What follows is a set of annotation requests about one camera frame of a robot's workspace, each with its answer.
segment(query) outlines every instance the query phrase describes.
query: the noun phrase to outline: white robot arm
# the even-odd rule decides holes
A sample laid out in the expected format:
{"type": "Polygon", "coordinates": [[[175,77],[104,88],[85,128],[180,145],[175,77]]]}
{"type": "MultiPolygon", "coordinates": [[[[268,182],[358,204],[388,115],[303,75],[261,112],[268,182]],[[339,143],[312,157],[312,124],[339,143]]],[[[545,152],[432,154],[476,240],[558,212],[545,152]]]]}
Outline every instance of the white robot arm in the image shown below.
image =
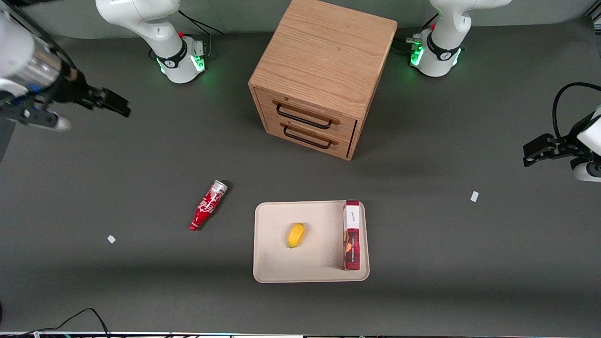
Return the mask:
{"type": "Polygon", "coordinates": [[[511,0],[430,0],[438,11],[435,28],[414,34],[408,38],[413,43],[411,66],[427,76],[446,75],[457,64],[461,43],[472,27],[467,11],[502,7],[511,0]]]}
{"type": "Polygon", "coordinates": [[[180,0],[96,0],[96,8],[108,23],[140,35],[172,82],[190,82],[205,70],[203,43],[180,36],[171,22],[161,20],[179,10],[180,0]]]}
{"type": "Polygon", "coordinates": [[[53,131],[69,129],[66,117],[48,109],[52,102],[72,102],[129,116],[125,99],[108,89],[89,86],[84,74],[42,28],[11,1],[3,1],[47,41],[0,10],[0,117],[53,131]]]}
{"type": "Polygon", "coordinates": [[[578,121],[572,130],[561,136],[557,127],[557,103],[566,89],[574,86],[601,91],[601,86],[574,82],[564,86],[553,103],[553,129],[555,136],[543,134],[524,145],[524,167],[545,159],[575,157],[571,161],[574,176],[587,182],[601,182],[601,106],[578,121]]]}

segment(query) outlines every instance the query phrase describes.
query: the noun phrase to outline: wooden nightstand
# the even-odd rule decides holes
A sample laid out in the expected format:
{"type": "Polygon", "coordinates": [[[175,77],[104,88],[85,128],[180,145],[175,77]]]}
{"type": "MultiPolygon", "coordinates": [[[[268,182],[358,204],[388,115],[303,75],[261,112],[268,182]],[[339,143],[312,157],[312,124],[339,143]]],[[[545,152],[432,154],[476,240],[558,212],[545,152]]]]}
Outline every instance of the wooden nightstand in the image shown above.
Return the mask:
{"type": "Polygon", "coordinates": [[[292,0],[248,81],[267,133],[351,160],[397,22],[292,0]]]}

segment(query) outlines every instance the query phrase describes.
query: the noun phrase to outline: gray table surface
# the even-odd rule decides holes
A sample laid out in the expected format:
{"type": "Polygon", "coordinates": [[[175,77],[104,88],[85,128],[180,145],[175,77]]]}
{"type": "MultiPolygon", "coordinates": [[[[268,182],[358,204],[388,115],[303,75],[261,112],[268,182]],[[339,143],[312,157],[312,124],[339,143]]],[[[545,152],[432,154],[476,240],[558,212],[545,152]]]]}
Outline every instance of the gray table surface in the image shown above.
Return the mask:
{"type": "MultiPolygon", "coordinates": [[[[113,331],[601,336],[601,186],[568,160],[522,166],[555,93],[601,82],[589,19],[474,28],[439,79],[390,55],[352,162],[264,132],[246,82],[269,38],[216,38],[185,85],[141,39],[64,45],[133,113],[55,105],[72,131],[15,129],[0,164],[2,331],[94,307],[113,331]],[[231,190],[192,233],[214,179],[231,190]],[[347,198],[367,210],[365,282],[253,279],[259,203],[347,198]]],[[[561,129],[600,99],[568,91],[561,129]]]]}

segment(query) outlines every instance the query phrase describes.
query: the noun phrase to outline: red and white box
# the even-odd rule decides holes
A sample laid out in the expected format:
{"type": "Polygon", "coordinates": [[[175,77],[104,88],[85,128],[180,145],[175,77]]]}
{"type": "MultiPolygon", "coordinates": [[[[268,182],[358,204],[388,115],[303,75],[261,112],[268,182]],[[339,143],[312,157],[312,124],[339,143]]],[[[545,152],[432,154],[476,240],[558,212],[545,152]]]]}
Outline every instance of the red and white box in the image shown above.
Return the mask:
{"type": "Polygon", "coordinates": [[[345,270],[359,269],[359,227],[361,226],[361,206],[359,201],[348,200],[344,204],[344,260],[345,270]]]}

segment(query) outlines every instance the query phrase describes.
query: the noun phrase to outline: yellow lemon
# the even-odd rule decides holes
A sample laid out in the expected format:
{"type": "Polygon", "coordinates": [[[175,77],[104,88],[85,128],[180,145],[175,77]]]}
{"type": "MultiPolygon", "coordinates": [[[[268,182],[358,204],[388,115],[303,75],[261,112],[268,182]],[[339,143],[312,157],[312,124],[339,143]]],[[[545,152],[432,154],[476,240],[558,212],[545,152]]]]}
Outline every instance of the yellow lemon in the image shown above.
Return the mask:
{"type": "Polygon", "coordinates": [[[288,246],[290,248],[296,248],[305,236],[305,225],[302,223],[295,223],[288,234],[288,246]]]}

